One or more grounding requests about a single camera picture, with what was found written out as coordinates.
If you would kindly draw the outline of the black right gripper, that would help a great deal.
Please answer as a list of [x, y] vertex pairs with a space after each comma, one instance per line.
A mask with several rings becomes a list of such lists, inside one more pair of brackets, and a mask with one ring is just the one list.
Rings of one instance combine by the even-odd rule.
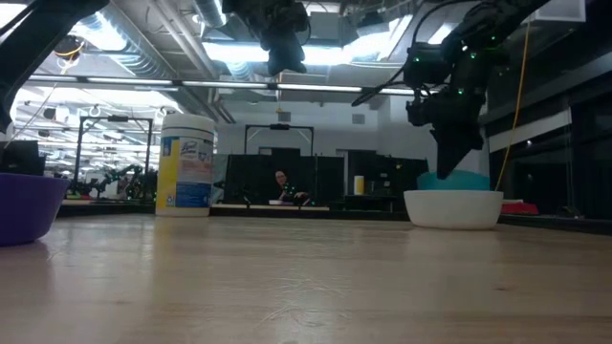
[[489, 55], [463, 55], [452, 68], [448, 86], [406, 105], [411, 124], [432, 125], [439, 180], [445, 180], [470, 151], [483, 148], [478, 117], [493, 66]]

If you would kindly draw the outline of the teal plastic bowl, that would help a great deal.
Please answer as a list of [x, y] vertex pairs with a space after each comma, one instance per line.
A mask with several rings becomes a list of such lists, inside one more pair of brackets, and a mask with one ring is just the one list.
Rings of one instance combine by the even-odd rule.
[[419, 190], [478, 190], [490, 191], [490, 178], [478, 173], [454, 170], [446, 179], [436, 172], [427, 172], [417, 178]]

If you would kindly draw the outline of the white plastic bowl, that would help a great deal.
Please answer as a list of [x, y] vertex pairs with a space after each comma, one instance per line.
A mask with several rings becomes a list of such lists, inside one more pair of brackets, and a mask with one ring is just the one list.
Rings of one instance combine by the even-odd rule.
[[410, 222], [419, 227], [488, 230], [495, 227], [503, 193], [484, 190], [411, 190], [404, 192]]

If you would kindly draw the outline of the red plastic bowl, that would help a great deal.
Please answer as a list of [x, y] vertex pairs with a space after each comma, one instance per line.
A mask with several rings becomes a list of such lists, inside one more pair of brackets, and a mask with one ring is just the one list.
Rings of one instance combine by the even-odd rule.
[[501, 207], [503, 215], [536, 216], [539, 214], [535, 204], [529, 203], [504, 203]]

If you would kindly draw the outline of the person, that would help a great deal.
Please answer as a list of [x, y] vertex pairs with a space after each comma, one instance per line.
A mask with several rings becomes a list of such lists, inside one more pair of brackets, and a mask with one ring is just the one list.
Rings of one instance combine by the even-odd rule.
[[282, 170], [277, 170], [274, 173], [275, 181], [280, 188], [278, 200], [283, 203], [291, 203], [293, 205], [306, 205], [311, 201], [310, 194], [306, 191], [299, 191], [292, 185], [286, 173]]

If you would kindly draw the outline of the black partition screen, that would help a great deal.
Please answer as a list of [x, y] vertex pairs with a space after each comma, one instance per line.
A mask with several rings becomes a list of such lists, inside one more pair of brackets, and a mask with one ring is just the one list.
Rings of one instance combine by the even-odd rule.
[[325, 206], [344, 196], [344, 162], [341, 158], [231, 155], [222, 182], [222, 202], [268, 205], [271, 201], [279, 201], [280, 188], [274, 177], [277, 170], [284, 171], [289, 182], [299, 191], [310, 194], [311, 201], [302, 206]]

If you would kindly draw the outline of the white disinfecting wipes canister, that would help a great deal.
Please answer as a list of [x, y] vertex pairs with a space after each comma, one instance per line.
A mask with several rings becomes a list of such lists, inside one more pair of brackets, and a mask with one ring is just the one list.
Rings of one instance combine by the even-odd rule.
[[209, 214], [215, 122], [191, 114], [168, 115], [161, 132], [156, 214], [207, 217]]

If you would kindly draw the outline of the dark blue plastic bowl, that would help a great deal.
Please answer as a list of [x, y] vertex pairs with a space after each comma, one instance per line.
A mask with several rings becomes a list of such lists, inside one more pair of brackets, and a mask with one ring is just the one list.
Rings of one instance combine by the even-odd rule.
[[0, 247], [46, 235], [69, 185], [64, 179], [0, 173]]

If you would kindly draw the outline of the black monitor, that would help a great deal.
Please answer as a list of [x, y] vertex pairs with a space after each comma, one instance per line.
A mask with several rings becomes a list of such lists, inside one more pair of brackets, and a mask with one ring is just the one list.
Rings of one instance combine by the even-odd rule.
[[37, 140], [0, 141], [0, 173], [42, 176], [45, 161]]

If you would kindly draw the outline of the black aluminium table frame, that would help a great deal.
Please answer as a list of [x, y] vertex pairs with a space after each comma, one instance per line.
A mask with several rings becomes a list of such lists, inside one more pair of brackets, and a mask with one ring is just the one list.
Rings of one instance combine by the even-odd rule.
[[[84, 216], [105, 216], [124, 214], [154, 214], [152, 204], [66, 204], [64, 203], [57, 218]], [[258, 205], [218, 204], [210, 210], [212, 216], [221, 217], [263, 217], [297, 218], [318, 220], [355, 220], [355, 221], [408, 221], [406, 213], [380, 211], [332, 211], [315, 207], [288, 207]], [[501, 215], [498, 222], [503, 225], [538, 227], [568, 232], [603, 235], [612, 237], [612, 221], [554, 218], [545, 216]]]

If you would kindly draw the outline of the silver ventilation duct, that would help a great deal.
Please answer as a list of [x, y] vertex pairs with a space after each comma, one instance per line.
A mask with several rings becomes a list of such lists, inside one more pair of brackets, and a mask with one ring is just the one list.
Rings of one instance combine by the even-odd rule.
[[223, 13], [223, 0], [192, 0], [201, 21], [210, 28], [221, 28], [228, 23]]

